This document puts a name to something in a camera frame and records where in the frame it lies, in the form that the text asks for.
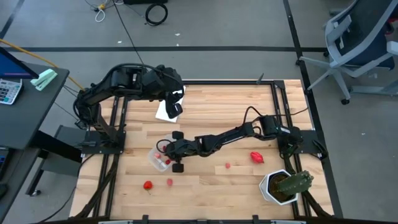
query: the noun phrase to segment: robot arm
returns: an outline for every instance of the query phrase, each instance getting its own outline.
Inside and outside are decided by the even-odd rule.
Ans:
[[[126,97],[128,100],[165,100],[166,112],[169,118],[182,113],[182,107],[177,103],[182,98],[183,84],[180,75],[172,68],[158,65],[125,63],[113,67],[98,83],[91,88],[80,91],[73,110],[84,126],[93,126],[103,140],[117,141],[114,127],[106,124],[101,115],[100,102],[111,97]]]
[[[261,127],[253,126],[256,121],[260,122]],[[261,141],[268,141],[281,136],[285,141],[284,145],[289,147],[297,147],[303,141],[299,128],[283,127],[277,122],[275,116],[269,115],[261,115],[252,122],[245,122],[239,127],[216,136],[212,134],[196,136],[193,141],[184,139],[182,132],[174,131],[172,134],[176,141],[170,142],[164,151],[157,149],[177,162],[173,164],[173,172],[183,172],[183,164],[181,164],[183,157],[196,155],[207,157],[220,150],[222,146],[242,138],[254,137]]]

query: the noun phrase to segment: wooden tabletop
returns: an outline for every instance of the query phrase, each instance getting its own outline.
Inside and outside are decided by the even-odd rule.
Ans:
[[[285,80],[285,85],[291,113],[305,109],[300,80]],[[101,104],[106,119],[110,117],[112,104],[113,99]],[[183,158],[182,174],[171,169],[159,172],[147,159],[155,143],[172,131],[183,131],[185,139],[219,134],[241,125],[248,106],[254,106],[262,114],[275,114],[269,86],[189,85],[182,105],[184,112],[176,123],[155,119],[158,106],[159,102],[148,101],[128,104],[126,147],[119,160],[111,219],[141,219],[142,215],[149,215],[150,219],[251,219],[252,215],[259,215],[260,219],[293,218],[291,205],[265,201],[258,187],[266,174],[284,168],[276,140],[246,138],[223,146],[207,158]],[[250,112],[248,120],[256,116]],[[292,120],[300,129],[312,129],[308,111],[293,116]],[[249,156],[252,151],[260,152],[265,163],[253,164]],[[71,216],[83,208],[96,190],[102,157],[93,156],[81,168]],[[303,170],[314,176],[310,192],[324,210],[333,213],[321,162],[310,155],[300,158]],[[174,182],[171,187],[166,183],[169,178]],[[148,192],[142,188],[147,180],[154,184]],[[102,200],[102,214],[105,201]],[[301,199],[298,204],[303,215]]]

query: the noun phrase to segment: green plant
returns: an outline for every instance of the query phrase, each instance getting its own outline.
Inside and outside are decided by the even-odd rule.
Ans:
[[[276,183],[277,191],[286,196],[304,192],[311,187],[312,180],[313,176],[308,171],[301,171]]]

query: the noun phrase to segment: gray floor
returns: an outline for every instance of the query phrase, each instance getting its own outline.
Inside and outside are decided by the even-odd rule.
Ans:
[[[321,26],[328,10],[344,7],[350,1],[290,0],[302,47],[324,47]],[[16,2],[0,1],[0,27]],[[133,6],[144,13],[146,6]],[[126,6],[118,6],[135,44],[146,46],[268,46],[292,47],[293,42],[284,6],[278,0],[170,0],[169,18],[159,27],[144,25],[144,20]],[[114,7],[106,10],[102,23],[83,0],[25,1],[5,39],[23,47],[130,47],[128,37]],[[42,63],[21,53],[21,60]],[[138,62],[134,52],[40,52],[41,56],[71,71],[84,86],[100,81],[117,63]],[[294,52],[141,52],[145,63],[165,64],[177,69],[184,78],[301,78],[294,65]],[[305,56],[323,58],[320,53]],[[324,71],[307,65],[313,82]],[[397,70],[376,70],[351,84],[385,85]],[[395,189],[398,168],[395,135],[398,121],[396,98],[353,95],[351,103],[340,104],[342,94],[332,78],[314,88],[320,120],[330,152],[336,186],[346,218],[398,221]],[[57,103],[71,111],[73,97],[62,91]],[[75,120],[54,105],[41,130],[54,134],[60,124],[73,126]],[[22,192],[4,223],[39,221],[69,196],[75,177],[45,172],[39,183],[43,194],[30,198]],[[53,220],[68,216],[70,203]]]

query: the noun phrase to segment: white paper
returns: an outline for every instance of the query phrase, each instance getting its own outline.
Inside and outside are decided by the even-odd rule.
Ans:
[[[180,91],[175,91],[173,93],[182,93],[182,91],[181,90]],[[183,99],[184,99],[184,97],[181,98],[177,103],[182,105],[182,100]],[[157,109],[155,118],[161,119],[161,120],[164,120],[164,121],[169,121],[169,122],[176,123],[178,116],[176,116],[175,118],[170,119],[169,116],[167,115],[167,112],[166,112],[166,102],[162,101],[159,104],[159,108]]]

